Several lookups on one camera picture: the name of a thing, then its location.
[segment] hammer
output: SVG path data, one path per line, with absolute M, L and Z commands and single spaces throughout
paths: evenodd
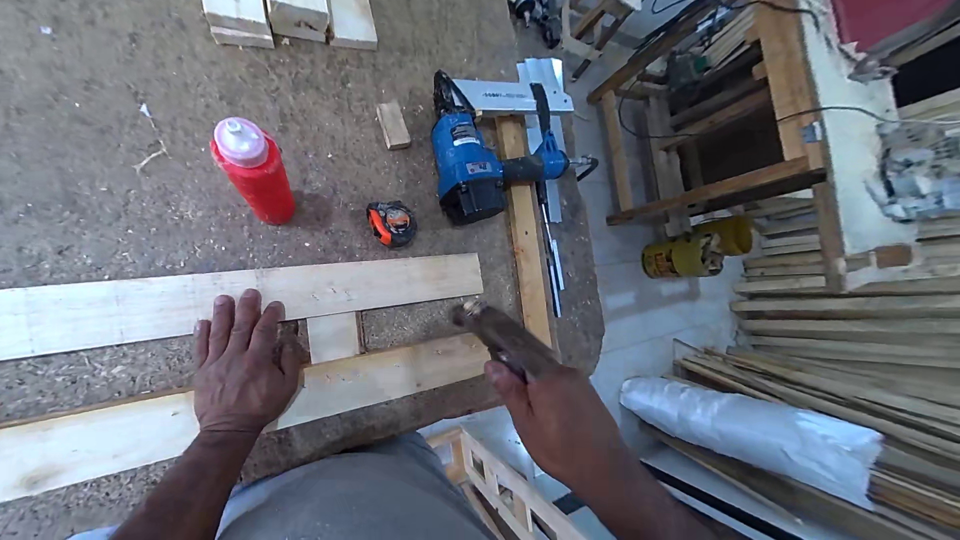
M 452 310 L 453 324 L 476 334 L 494 360 L 503 362 L 524 382 L 542 379 L 560 362 L 557 354 L 503 311 L 479 300 Z

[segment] white plastic sheet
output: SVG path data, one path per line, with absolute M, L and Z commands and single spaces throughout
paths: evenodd
M 883 435 L 819 412 L 661 378 L 624 381 L 620 403 L 688 443 L 873 509 L 870 470 Z

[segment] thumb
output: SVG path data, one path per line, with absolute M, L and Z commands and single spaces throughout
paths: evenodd
M 510 371 L 503 362 L 489 360 L 484 365 L 487 380 L 496 389 L 496 393 L 503 398 L 504 405 L 514 419 L 514 426 L 526 425 L 533 420 L 533 408 L 530 406 L 530 396 L 527 395 L 527 385 Z

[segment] workbench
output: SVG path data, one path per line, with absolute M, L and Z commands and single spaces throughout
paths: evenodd
M 372 0 L 372 10 L 376 52 L 281 37 L 273 51 L 218 46 L 200 3 L 187 0 L 0 7 L 0 288 L 476 252 L 483 298 L 520 318 L 508 214 L 452 228 L 430 145 L 436 69 L 516 80 L 523 55 L 506 5 Z M 413 144 L 390 152 L 375 109 L 394 99 Z M 257 221 L 210 158 L 212 128 L 231 115 L 254 120 L 282 148 L 298 202 L 290 224 Z M 564 319 L 551 325 L 564 363 L 589 373 L 603 321 L 586 210 L 569 177 L 561 192 L 554 234 L 567 291 Z M 420 231 L 388 251 L 365 208 L 396 199 Z M 404 277 L 383 279 L 402 286 Z M 367 350 L 458 333 L 446 314 L 460 301 L 364 311 Z M 186 386 L 190 346 L 183 337 L 0 362 L 0 420 Z M 495 405 L 477 378 L 270 433 L 242 480 Z M 117 523 L 169 463 L 2 503 L 0 538 Z

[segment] fingers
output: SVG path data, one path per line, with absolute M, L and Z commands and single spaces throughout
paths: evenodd
M 227 349 L 231 330 L 233 330 L 233 299 L 226 294 L 222 294 L 213 301 L 213 317 L 210 320 L 210 339 L 207 350 L 208 358 L 217 359 L 223 355 Z
M 523 430 L 524 427 L 533 422 L 534 411 L 530 407 L 530 397 L 527 395 L 527 385 L 520 377 L 510 371 L 503 362 L 490 360 L 484 365 L 484 373 L 487 374 L 487 380 L 496 389 L 496 392 L 503 398 L 504 405 L 510 411 L 510 416 L 514 419 L 514 426 L 517 430 Z
M 233 321 L 233 331 L 230 333 L 227 347 L 234 351 L 244 351 L 250 345 L 253 327 L 260 319 L 260 291 L 247 289 L 237 302 L 236 317 Z
M 210 354 L 210 321 L 200 320 L 193 327 L 193 361 L 199 369 Z
M 276 344 L 276 327 L 284 319 L 282 302 L 270 302 L 253 327 L 249 351 L 257 361 L 269 362 L 273 358 Z

